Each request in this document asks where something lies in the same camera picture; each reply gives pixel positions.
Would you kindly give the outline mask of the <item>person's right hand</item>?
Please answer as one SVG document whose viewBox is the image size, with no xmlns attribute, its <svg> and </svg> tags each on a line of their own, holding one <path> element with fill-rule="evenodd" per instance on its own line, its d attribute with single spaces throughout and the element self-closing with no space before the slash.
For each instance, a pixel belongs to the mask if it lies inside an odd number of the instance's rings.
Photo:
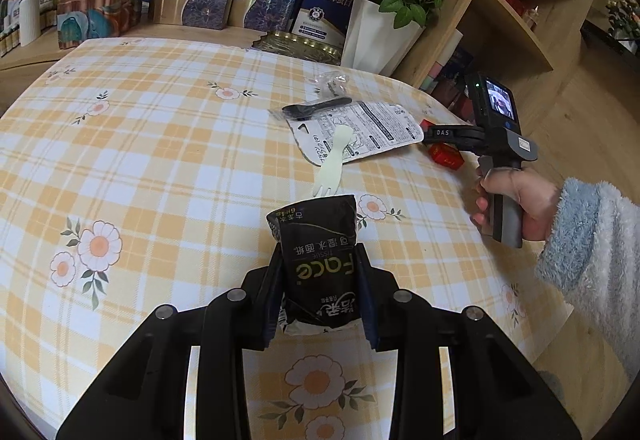
<svg viewBox="0 0 640 440">
<path fill-rule="evenodd" d="M 524 240 L 545 241 L 550 233 L 560 189 L 531 169 L 495 168 L 482 174 L 476 184 L 477 210 L 472 215 L 474 223 L 488 232 L 489 195 L 504 195 L 518 202 L 523 209 L 522 235 Z"/>
</svg>

